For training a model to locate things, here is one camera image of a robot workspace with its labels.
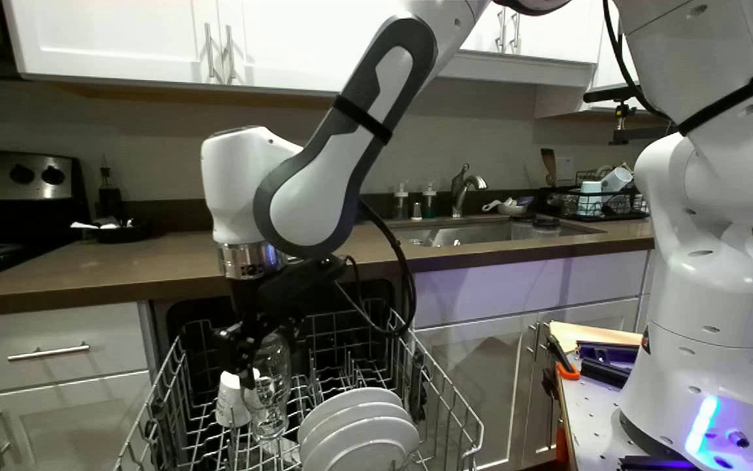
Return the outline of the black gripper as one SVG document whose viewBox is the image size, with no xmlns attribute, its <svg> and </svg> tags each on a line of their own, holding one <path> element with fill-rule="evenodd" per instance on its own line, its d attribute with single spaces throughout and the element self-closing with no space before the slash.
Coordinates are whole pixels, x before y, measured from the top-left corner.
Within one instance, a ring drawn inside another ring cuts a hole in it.
<svg viewBox="0 0 753 471">
<path fill-rule="evenodd" d="M 300 325 L 343 273 L 339 256 L 319 256 L 285 263 L 258 281 L 230 281 L 232 322 L 216 328 L 215 337 L 230 347 L 238 367 L 253 367 L 261 341 L 279 328 Z"/>
</svg>

